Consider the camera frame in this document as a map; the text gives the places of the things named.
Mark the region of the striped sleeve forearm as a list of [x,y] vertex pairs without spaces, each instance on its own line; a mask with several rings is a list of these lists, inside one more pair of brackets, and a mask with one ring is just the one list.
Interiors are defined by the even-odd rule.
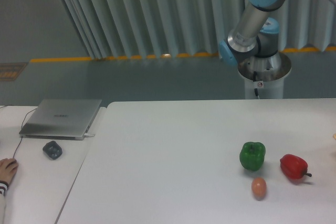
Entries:
[[6,208],[6,199],[5,199],[5,194],[6,194],[6,191],[8,190],[8,183],[7,182],[4,182],[4,181],[1,181],[0,182],[0,194],[1,194],[1,197],[0,197],[0,221],[1,221],[1,224],[3,224],[4,222],[4,214],[5,214],[5,208]]

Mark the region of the person's hand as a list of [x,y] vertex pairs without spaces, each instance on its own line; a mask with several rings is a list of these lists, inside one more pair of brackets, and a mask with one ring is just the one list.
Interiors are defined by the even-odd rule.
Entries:
[[18,162],[14,158],[5,158],[1,160],[0,179],[2,182],[11,184],[14,176],[17,173]]

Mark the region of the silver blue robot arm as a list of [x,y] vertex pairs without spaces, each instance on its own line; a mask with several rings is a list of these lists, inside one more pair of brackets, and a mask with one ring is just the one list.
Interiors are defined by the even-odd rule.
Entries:
[[248,0],[239,23],[226,39],[218,44],[219,57],[237,65],[251,56],[268,58],[277,53],[275,41],[279,31],[263,31],[270,12],[279,9],[285,0]]

